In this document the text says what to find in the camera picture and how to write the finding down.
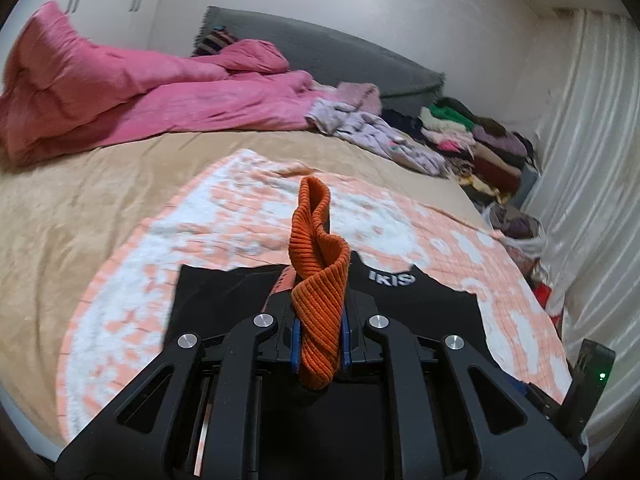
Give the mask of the black sweater with orange print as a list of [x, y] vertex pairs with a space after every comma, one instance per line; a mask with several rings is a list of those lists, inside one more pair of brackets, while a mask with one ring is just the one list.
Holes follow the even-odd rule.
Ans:
[[344, 238], [328, 230], [331, 195], [314, 177], [303, 178], [288, 241], [290, 262], [231, 271], [182, 266], [165, 330], [166, 344], [192, 333], [220, 336], [257, 313], [270, 296], [289, 292], [302, 323], [299, 373], [321, 389], [340, 364], [340, 336], [346, 292], [373, 298], [378, 312], [401, 322], [416, 336], [441, 340], [458, 335], [491, 354], [476, 296], [457, 292], [417, 266], [399, 273], [366, 266]]

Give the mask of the stack of folded clothes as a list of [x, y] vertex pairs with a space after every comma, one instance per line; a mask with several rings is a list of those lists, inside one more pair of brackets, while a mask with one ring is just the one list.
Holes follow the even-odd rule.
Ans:
[[445, 159], [463, 192], [506, 237], [542, 237], [540, 222], [521, 211], [537, 180], [533, 144], [495, 119], [477, 116], [453, 98], [441, 98], [416, 116], [386, 108], [382, 118]]

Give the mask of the lilac crumpled clothes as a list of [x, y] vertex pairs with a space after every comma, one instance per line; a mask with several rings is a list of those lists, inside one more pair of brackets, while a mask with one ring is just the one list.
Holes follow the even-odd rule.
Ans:
[[341, 82], [323, 87], [306, 119], [325, 136], [346, 141], [397, 165], [430, 177], [449, 176], [446, 160], [426, 146], [409, 140], [382, 117], [380, 92], [375, 84]]

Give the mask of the white curtain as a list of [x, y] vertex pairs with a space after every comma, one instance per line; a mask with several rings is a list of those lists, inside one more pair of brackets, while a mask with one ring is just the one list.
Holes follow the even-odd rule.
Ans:
[[592, 339], [616, 353], [587, 425], [594, 457], [639, 401], [639, 29], [576, 10], [561, 84], [538, 127], [541, 176], [525, 208], [544, 225], [549, 313], [567, 356]]

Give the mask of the peach and white blanket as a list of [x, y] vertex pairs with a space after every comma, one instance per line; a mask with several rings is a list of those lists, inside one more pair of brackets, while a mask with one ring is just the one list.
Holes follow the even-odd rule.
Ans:
[[[302, 162], [273, 162], [250, 150], [210, 165], [152, 219], [142, 221], [88, 285], [63, 339], [56, 407], [71, 439], [160, 351], [179, 270], [228, 271], [288, 261]], [[472, 292], [488, 349], [518, 379], [555, 400], [570, 386], [555, 328], [484, 222], [467, 222], [360, 180], [324, 174], [330, 227], [382, 282], [417, 266], [442, 284]]]

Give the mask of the beige bed cover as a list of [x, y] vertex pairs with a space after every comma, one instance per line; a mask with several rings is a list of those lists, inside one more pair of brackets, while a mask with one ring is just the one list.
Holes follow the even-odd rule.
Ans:
[[309, 131], [168, 133], [43, 165], [1, 169], [1, 382], [53, 445], [66, 326], [102, 263], [191, 178], [241, 148], [353, 176], [480, 226], [457, 183], [415, 174]]

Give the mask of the pink quilt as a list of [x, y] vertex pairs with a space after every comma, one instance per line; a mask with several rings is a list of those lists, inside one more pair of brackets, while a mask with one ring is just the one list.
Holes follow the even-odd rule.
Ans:
[[101, 46], [53, 1], [14, 42], [3, 83], [1, 145], [15, 166], [165, 132], [303, 130], [324, 95], [268, 41], [199, 58]]

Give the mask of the striped dark pillow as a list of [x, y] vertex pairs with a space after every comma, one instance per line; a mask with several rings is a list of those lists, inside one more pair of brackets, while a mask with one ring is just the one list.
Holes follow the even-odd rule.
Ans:
[[224, 26], [214, 27], [204, 32], [200, 39], [196, 40], [192, 55], [197, 56], [216, 55], [224, 48], [239, 41], [239, 38], [229, 32]]

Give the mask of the grey headboard cover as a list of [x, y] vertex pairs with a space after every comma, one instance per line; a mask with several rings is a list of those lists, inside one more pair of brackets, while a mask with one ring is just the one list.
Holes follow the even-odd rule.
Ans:
[[209, 6], [194, 49], [213, 32], [238, 39], [271, 42], [292, 70], [306, 70], [320, 84], [370, 82], [380, 90], [385, 108], [416, 116], [441, 96], [445, 75], [391, 50], [338, 30], [283, 16]]

